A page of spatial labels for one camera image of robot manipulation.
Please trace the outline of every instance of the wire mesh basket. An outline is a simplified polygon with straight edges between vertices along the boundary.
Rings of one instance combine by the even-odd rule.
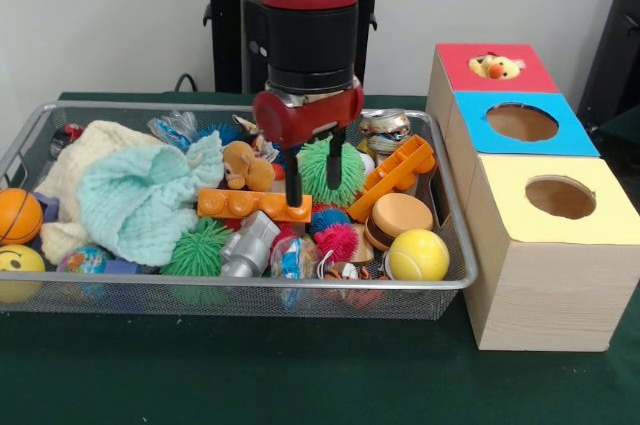
[[[66,123],[86,126],[93,120],[109,120],[147,132],[151,118],[172,110],[193,112],[200,128],[231,122],[232,114],[251,119],[250,107],[244,106],[51,103],[32,114],[0,161],[2,185],[33,190],[53,164],[51,139]],[[441,281],[3,272],[0,300],[4,287],[31,286],[38,291],[23,302],[0,301],[0,311],[437,320],[458,290],[473,283],[477,266],[438,126],[423,112],[407,111],[407,115],[413,132],[433,145],[438,158],[436,169],[420,177],[416,197],[434,212],[434,231],[449,248],[451,264]],[[353,144],[362,139],[357,124],[347,136]],[[369,265],[374,278],[382,266],[382,254],[376,252]]]

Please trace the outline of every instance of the red box lid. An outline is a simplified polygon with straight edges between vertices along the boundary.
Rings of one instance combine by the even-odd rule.
[[[456,92],[559,92],[558,86],[531,45],[439,43],[437,50]],[[469,68],[469,60],[487,54],[521,61],[525,68],[517,77],[508,80],[481,77]]]

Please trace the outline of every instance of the green koosh ball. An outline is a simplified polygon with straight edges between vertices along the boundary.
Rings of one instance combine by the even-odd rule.
[[[222,263],[220,250],[233,230],[212,218],[201,218],[196,230],[180,237],[173,250],[171,262],[162,269],[164,275],[217,277]]]
[[[221,221],[201,218],[193,232],[182,235],[173,250],[164,275],[216,277],[220,275],[220,250],[233,233]],[[183,303],[199,307],[223,305],[228,301],[221,287],[209,285],[173,285],[171,293]]]
[[[307,143],[298,153],[302,189],[314,203],[350,206],[364,187],[364,163],[360,152],[350,143],[342,145],[342,182],[336,190],[327,185],[327,157],[331,137]]]

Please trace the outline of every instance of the orange lego brick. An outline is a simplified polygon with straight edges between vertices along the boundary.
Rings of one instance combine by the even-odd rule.
[[[435,166],[436,158],[429,142],[413,135],[371,172],[364,182],[364,192],[347,209],[347,213],[364,223],[380,197],[391,193],[394,188],[411,188],[418,179],[417,174],[430,172]]]
[[[298,208],[287,206],[284,193],[247,192],[203,188],[198,195],[198,216],[244,218],[263,210],[274,222],[311,222],[311,195],[302,196]]]

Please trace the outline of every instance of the wooden stacked boxes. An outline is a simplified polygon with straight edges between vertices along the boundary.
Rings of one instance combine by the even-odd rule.
[[[518,63],[485,78],[470,59]],[[602,351],[640,277],[640,216],[528,45],[440,44],[427,112],[480,264],[480,349]]]

